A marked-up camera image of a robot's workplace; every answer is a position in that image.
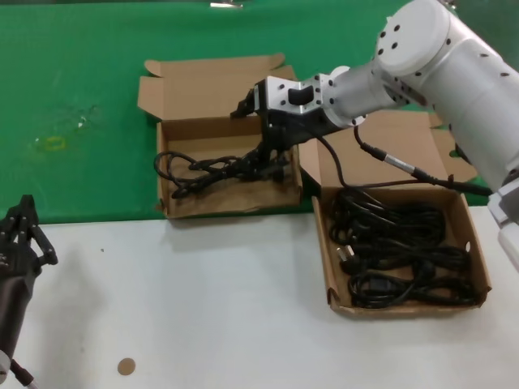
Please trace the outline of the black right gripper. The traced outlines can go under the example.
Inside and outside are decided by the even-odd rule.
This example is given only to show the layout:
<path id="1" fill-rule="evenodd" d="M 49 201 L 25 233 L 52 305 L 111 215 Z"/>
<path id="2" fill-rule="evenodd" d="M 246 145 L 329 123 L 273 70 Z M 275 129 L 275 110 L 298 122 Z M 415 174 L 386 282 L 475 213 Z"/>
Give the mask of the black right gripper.
<path id="1" fill-rule="evenodd" d="M 330 87 L 319 80 L 262 80 L 238 102 L 231 119 L 257 113 L 262 123 L 259 161 L 268 162 L 286 143 L 305 143 L 345 128 L 335 111 Z"/>

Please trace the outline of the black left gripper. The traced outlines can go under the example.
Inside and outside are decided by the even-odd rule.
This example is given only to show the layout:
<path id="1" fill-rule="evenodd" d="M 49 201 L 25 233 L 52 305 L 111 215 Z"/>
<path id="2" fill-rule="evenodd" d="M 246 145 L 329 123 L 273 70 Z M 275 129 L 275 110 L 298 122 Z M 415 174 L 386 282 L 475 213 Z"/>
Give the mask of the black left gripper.
<path id="1" fill-rule="evenodd" d="M 34 198 L 24 194 L 7 212 L 7 227 L 1 231 L 1 350 L 4 353 L 15 351 L 39 274 L 37 265 L 58 263 L 54 247 L 38 224 Z M 42 252 L 38 258 L 31 248 L 32 239 Z"/>

